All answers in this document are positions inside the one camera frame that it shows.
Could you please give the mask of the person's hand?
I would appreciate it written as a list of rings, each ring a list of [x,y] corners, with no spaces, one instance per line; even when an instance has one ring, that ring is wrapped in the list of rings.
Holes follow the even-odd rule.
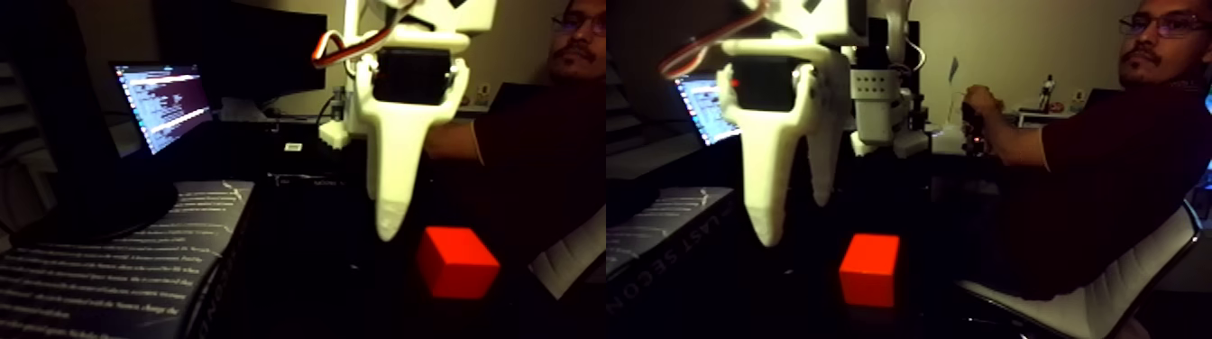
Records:
[[[982,85],[970,86],[965,93],[964,103],[970,107],[972,113],[987,119],[996,119],[1002,114],[1004,109],[1002,100],[997,99],[997,96],[994,96],[987,86]]]

